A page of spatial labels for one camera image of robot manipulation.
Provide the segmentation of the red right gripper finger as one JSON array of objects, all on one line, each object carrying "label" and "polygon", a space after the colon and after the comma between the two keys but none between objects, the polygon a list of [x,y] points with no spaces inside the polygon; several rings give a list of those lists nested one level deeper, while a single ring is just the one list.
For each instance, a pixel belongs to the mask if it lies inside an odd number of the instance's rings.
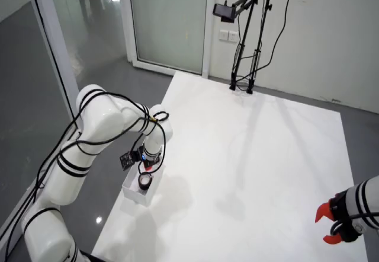
[{"label": "red right gripper finger", "polygon": [[336,235],[325,235],[323,237],[323,240],[324,242],[326,242],[327,244],[338,244],[338,243],[341,243],[343,241],[342,237],[340,234],[336,234]]}]

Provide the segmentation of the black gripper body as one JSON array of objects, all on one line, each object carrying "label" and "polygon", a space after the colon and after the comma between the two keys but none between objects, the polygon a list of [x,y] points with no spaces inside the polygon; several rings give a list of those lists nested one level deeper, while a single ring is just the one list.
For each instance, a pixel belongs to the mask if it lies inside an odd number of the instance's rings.
[{"label": "black gripper body", "polygon": [[160,153],[156,154],[155,156],[149,156],[145,153],[142,153],[142,163],[144,163],[145,161],[152,162],[152,166],[158,164],[160,161]]},{"label": "black gripper body", "polygon": [[352,218],[364,214],[362,191],[343,191],[329,200],[333,221],[330,235],[340,234],[343,242],[354,242],[364,233],[364,220]]}]

